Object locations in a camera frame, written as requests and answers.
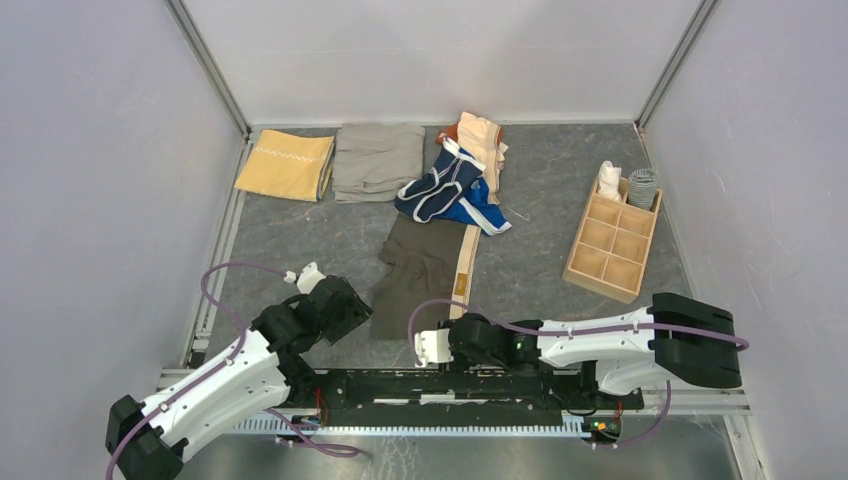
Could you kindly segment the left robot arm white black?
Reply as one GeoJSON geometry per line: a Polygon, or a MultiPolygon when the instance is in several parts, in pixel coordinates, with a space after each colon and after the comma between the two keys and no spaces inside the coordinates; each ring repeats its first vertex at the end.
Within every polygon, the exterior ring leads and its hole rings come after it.
{"type": "Polygon", "coordinates": [[[303,359],[318,341],[334,344],[372,314],[343,277],[265,308],[240,336],[176,384],[110,408],[108,478],[173,479],[218,436],[252,415],[316,399],[317,375],[303,359]]]}

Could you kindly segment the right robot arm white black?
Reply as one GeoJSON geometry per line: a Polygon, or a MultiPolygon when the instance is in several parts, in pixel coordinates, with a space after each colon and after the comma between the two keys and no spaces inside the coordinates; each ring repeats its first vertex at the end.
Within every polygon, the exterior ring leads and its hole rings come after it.
{"type": "Polygon", "coordinates": [[[584,321],[507,323],[467,313],[448,327],[446,345],[452,359],[470,366],[542,371],[589,365],[577,392],[591,408],[674,379],[738,388],[739,355],[750,346],[736,335],[730,312],[675,293],[655,294],[651,305],[631,312],[584,321]]]}

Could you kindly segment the olive boxer briefs beige waistband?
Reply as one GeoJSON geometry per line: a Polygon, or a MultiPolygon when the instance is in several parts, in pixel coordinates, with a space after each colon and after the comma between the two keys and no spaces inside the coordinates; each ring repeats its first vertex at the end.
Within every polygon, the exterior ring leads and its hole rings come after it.
{"type": "Polygon", "coordinates": [[[468,304],[481,235],[477,226],[399,214],[378,253],[387,271],[372,289],[371,338],[406,339],[408,319],[424,301],[468,304]]]}

